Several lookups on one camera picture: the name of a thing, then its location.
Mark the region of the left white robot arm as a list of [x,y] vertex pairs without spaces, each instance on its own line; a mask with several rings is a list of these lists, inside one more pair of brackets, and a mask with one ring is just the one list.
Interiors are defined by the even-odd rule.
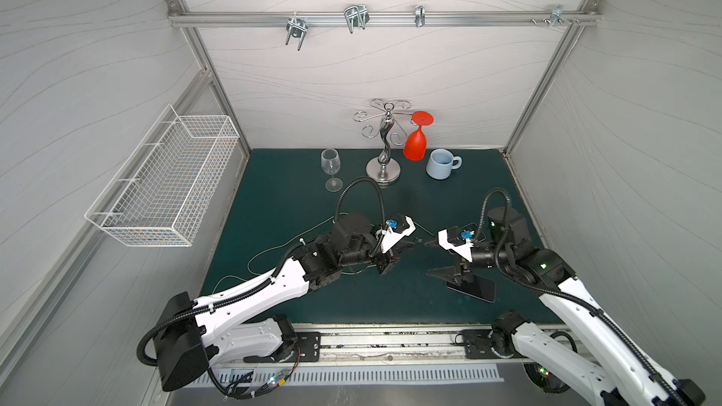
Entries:
[[374,224],[335,210],[332,222],[329,232],[298,240],[264,274],[196,299],[186,292],[173,296],[135,349],[141,364],[158,370],[163,391],[190,385],[228,362],[275,363],[298,353],[299,337],[286,317],[256,317],[336,282],[347,267],[385,274],[413,247],[417,229],[404,214],[383,215]]

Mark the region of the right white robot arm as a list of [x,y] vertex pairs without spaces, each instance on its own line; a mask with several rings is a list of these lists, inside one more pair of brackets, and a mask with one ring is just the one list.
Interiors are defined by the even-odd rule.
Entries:
[[496,284],[474,274],[496,269],[507,280],[534,292],[592,354],[586,359],[517,312],[501,315],[488,340],[500,358],[521,355],[536,370],[555,377],[591,405],[701,405],[706,396],[690,379],[674,376],[642,351],[592,298],[575,271],[558,253],[534,244],[526,218],[511,206],[509,193],[494,188],[504,204],[483,206],[475,229],[438,231],[434,245],[457,256],[451,267],[431,270],[449,289],[494,302]]

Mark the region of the black smartphone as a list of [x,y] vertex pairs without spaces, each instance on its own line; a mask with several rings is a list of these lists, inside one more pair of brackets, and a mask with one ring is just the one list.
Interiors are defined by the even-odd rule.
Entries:
[[444,249],[465,246],[471,244],[477,236],[477,229],[472,225],[452,226],[442,229],[437,233],[437,242]]
[[470,276],[447,281],[446,286],[471,298],[492,304],[496,302],[496,282],[494,280],[470,274]]

